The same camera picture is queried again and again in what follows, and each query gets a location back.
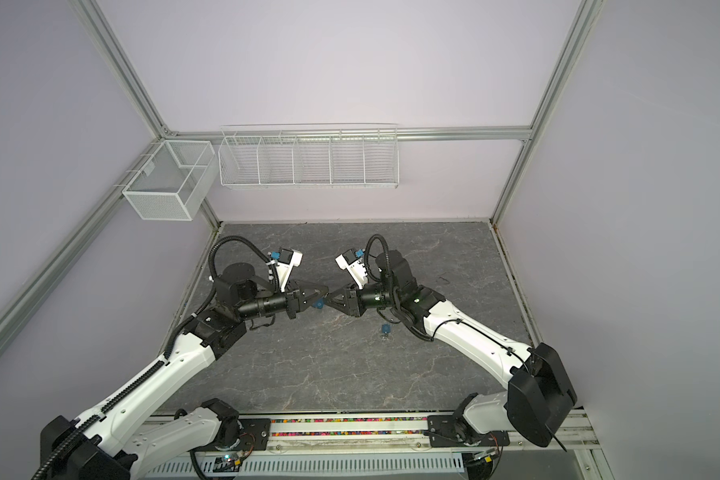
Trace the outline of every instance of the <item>white wire basket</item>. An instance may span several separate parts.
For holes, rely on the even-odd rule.
[[[163,140],[123,189],[144,220],[192,220],[219,170],[209,141]]]
[[[265,131],[222,127],[221,184],[230,188],[398,186],[394,128],[289,127]]]

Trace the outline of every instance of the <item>gray tabletop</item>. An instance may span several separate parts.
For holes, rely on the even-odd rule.
[[[323,283],[331,291],[352,282],[336,256],[350,247],[364,248],[374,233],[403,254],[420,284],[490,328],[530,343],[487,224],[231,224],[223,231],[248,238],[265,253],[281,246],[300,250],[304,258],[292,278]],[[377,242],[374,254],[380,249]],[[234,262],[253,264],[266,278],[264,263],[237,242],[216,255],[219,272]],[[188,311],[208,293],[207,277],[206,267]],[[392,325],[384,340],[383,323],[374,310],[361,318],[329,308],[309,309],[295,320],[278,315],[273,326],[245,334],[160,410],[196,408],[214,397],[248,413],[453,409],[469,393],[501,390],[453,347],[418,340],[403,325]]]

